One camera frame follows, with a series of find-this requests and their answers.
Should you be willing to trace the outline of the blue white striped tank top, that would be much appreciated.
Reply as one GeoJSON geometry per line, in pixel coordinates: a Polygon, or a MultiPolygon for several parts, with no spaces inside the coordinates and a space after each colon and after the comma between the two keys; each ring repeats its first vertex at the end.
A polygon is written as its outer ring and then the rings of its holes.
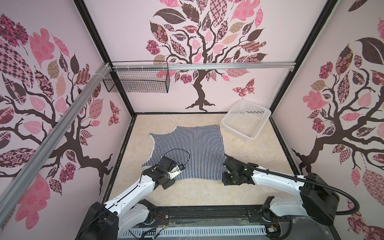
{"type": "Polygon", "coordinates": [[[224,141],[219,125],[201,127],[176,126],[165,134],[150,133],[153,148],[143,169],[158,164],[162,157],[168,157],[186,169],[176,180],[201,179],[221,181],[226,171],[224,141]]]}

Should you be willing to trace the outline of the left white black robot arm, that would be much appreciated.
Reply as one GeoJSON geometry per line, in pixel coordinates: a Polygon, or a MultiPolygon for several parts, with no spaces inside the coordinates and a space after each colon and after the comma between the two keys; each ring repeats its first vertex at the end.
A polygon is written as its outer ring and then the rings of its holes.
{"type": "Polygon", "coordinates": [[[145,169],[139,180],[114,199],[101,204],[95,202],[88,210],[76,240],[116,240],[124,230],[144,222],[149,207],[140,201],[156,187],[170,187],[185,167],[163,168],[155,165],[145,169]]]}

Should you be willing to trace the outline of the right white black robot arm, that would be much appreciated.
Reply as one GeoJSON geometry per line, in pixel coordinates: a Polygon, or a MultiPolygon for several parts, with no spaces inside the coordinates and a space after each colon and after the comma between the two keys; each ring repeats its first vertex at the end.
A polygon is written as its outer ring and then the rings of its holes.
{"type": "Polygon", "coordinates": [[[318,175],[286,175],[256,164],[243,163],[230,156],[226,157],[223,165],[226,171],[222,182],[226,186],[266,186],[290,195],[287,199],[267,197],[260,210],[264,221],[275,222],[280,217],[304,216],[325,226],[333,225],[340,198],[318,175]]]}

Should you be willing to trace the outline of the white plastic laundry basket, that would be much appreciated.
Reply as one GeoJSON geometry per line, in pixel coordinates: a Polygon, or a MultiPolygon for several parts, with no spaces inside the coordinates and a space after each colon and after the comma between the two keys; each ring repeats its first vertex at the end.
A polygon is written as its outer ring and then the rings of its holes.
{"type": "Polygon", "coordinates": [[[255,140],[271,116],[271,111],[248,100],[239,100],[222,119],[224,130],[248,142],[255,140]]]}

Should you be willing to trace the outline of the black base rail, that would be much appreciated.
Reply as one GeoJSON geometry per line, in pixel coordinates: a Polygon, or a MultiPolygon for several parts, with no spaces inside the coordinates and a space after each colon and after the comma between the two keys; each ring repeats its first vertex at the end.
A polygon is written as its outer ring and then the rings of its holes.
{"type": "Polygon", "coordinates": [[[239,206],[168,206],[158,207],[143,200],[125,214],[107,209],[100,203],[93,204],[87,213],[85,224],[116,226],[119,230],[135,226],[159,226],[161,224],[187,224],[203,220],[245,220],[248,223],[272,225],[287,222],[291,215],[279,217],[266,205],[239,206]]]}

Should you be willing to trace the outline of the left aluminium rail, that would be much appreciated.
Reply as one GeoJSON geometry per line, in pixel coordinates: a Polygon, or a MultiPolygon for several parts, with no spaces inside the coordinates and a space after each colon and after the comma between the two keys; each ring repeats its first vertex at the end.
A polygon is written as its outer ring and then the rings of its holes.
{"type": "Polygon", "coordinates": [[[5,222],[20,198],[26,192],[35,176],[39,173],[44,163],[58,145],[68,128],[85,106],[98,84],[110,71],[110,63],[103,63],[91,77],[90,82],[83,88],[76,100],[71,104],[66,113],[61,117],[42,144],[37,148],[31,159],[21,169],[20,173],[10,183],[1,195],[1,224],[5,222]]]}

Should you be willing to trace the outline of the aluminium rail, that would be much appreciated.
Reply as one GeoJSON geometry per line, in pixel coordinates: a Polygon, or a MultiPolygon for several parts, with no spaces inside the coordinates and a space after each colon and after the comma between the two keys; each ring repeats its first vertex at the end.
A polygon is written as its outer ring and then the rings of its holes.
{"type": "Polygon", "coordinates": [[[210,64],[136,64],[136,65],[115,65],[113,69],[139,69],[139,70],[169,70],[169,71],[186,71],[186,70],[229,70],[229,69],[290,69],[293,70],[295,62],[260,62],[260,63],[210,63],[210,64]]]}
{"type": "Polygon", "coordinates": [[[68,128],[85,106],[98,84],[110,71],[110,63],[103,63],[91,77],[90,82],[83,88],[76,100],[71,104],[66,113],[61,117],[42,144],[37,148],[31,159],[21,169],[20,173],[10,183],[1,195],[1,224],[5,222],[20,198],[26,192],[35,176],[39,173],[44,163],[58,145],[68,128]]]}

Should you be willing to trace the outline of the back aluminium rail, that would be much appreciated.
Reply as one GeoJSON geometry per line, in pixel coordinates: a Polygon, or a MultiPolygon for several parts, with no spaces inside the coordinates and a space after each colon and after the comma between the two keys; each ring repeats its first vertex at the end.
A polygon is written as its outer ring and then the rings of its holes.
{"type": "Polygon", "coordinates": [[[186,71],[186,70],[229,70],[229,69],[290,69],[293,70],[295,62],[260,62],[260,63],[210,63],[210,64],[136,64],[136,65],[115,65],[113,69],[139,69],[139,70],[169,70],[169,71],[186,71]]]}

